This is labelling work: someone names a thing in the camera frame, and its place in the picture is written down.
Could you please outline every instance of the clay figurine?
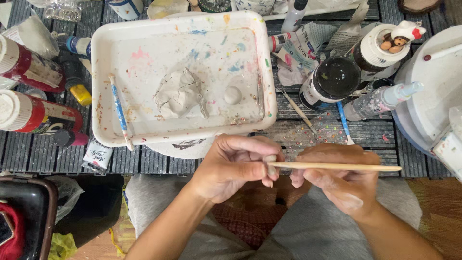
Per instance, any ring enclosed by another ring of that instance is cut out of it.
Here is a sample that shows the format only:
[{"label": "clay figurine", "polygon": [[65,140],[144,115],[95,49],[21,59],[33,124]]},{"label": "clay figurine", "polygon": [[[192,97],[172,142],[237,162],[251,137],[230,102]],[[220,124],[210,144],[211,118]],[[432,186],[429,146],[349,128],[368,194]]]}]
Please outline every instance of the clay figurine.
[{"label": "clay figurine", "polygon": [[415,39],[420,39],[422,34],[427,31],[421,25],[422,22],[400,22],[391,33],[387,33],[382,37],[383,43],[380,48],[388,50],[390,53],[400,52],[405,44]]}]

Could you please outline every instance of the black bottle lid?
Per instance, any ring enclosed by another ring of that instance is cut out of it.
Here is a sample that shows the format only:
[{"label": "black bottle lid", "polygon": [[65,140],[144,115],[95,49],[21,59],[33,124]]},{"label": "black bottle lid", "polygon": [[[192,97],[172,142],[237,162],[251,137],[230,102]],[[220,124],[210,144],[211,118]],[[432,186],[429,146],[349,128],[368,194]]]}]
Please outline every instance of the black bottle lid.
[{"label": "black bottle lid", "polygon": [[70,146],[75,141],[74,132],[65,129],[59,129],[53,137],[57,146]]},{"label": "black bottle lid", "polygon": [[299,11],[305,9],[308,0],[295,0],[293,7]]}]

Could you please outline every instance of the sculpting tool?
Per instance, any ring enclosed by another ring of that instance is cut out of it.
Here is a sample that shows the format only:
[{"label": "sculpting tool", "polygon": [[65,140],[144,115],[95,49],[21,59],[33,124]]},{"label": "sculpting tool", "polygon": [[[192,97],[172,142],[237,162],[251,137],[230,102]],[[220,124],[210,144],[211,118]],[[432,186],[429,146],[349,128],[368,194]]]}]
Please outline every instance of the sculpting tool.
[{"label": "sculpting tool", "polygon": [[446,56],[448,54],[454,53],[454,52],[459,51],[459,50],[462,50],[462,43],[454,45],[454,46],[449,47],[447,49],[443,49],[443,50],[434,52],[432,54],[427,54],[427,55],[424,56],[424,61],[427,62],[427,61],[432,60],[432,59],[433,60],[438,59],[438,58],[441,58],[443,56]]},{"label": "sculpting tool", "polygon": [[345,163],[320,163],[320,162],[292,162],[292,161],[268,161],[266,164],[274,167],[291,169],[323,168],[347,171],[382,171],[397,172],[401,171],[401,166],[388,165],[368,165],[368,164],[345,164]]},{"label": "sculpting tool", "polygon": [[347,119],[345,118],[345,113],[343,112],[342,101],[337,102],[337,107],[339,108],[340,118],[342,119],[343,130],[345,131],[347,138],[347,145],[354,144],[353,140],[350,137],[350,130],[348,129]]},{"label": "sculpting tool", "polygon": [[311,131],[313,131],[313,133],[315,133],[315,135],[317,135],[317,131],[316,129],[313,127],[313,125],[311,124],[311,122],[308,120],[308,118],[306,117],[306,115],[303,113],[303,111],[298,107],[298,105],[289,97],[289,95],[287,95],[287,93],[283,90],[280,90],[278,87],[276,87],[279,91],[282,92],[282,94],[284,95],[284,97],[287,99],[287,101],[289,101],[290,105],[292,106],[292,108],[295,110],[295,112],[297,112],[297,114],[303,119],[303,121],[308,125],[308,127],[311,129]]},{"label": "sculpting tool", "polygon": [[117,93],[117,87],[116,87],[116,84],[114,83],[115,75],[112,73],[109,73],[108,77],[111,80],[112,95],[114,97],[115,107],[117,109],[117,115],[119,116],[120,127],[122,127],[123,138],[125,138],[125,143],[127,145],[128,150],[133,151],[134,149],[133,143],[128,138],[127,123],[125,122],[125,117],[123,116],[122,105],[120,104],[119,94]]}]

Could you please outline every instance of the red bow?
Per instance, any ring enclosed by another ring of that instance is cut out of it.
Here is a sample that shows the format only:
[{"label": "red bow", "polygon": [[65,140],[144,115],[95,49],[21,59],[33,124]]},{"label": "red bow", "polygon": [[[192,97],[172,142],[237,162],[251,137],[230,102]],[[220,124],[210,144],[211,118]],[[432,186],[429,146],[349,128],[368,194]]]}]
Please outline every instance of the red bow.
[{"label": "red bow", "polygon": [[414,35],[415,39],[420,39],[422,38],[422,35],[420,34],[420,31],[419,29],[415,28],[414,30],[412,30],[412,35]]}]

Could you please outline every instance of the gray pants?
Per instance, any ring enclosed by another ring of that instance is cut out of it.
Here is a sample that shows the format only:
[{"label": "gray pants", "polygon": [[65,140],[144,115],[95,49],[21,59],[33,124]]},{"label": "gray pants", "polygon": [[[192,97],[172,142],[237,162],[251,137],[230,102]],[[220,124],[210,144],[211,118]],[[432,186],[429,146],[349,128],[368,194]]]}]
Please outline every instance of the gray pants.
[{"label": "gray pants", "polygon": [[[145,174],[131,178],[126,195],[136,237],[172,202],[189,179]],[[377,200],[415,229],[419,227],[422,211],[404,180],[379,180]],[[257,251],[209,213],[191,236],[180,259],[362,260],[373,257],[357,224],[338,210],[321,189],[313,186],[285,213]]]}]

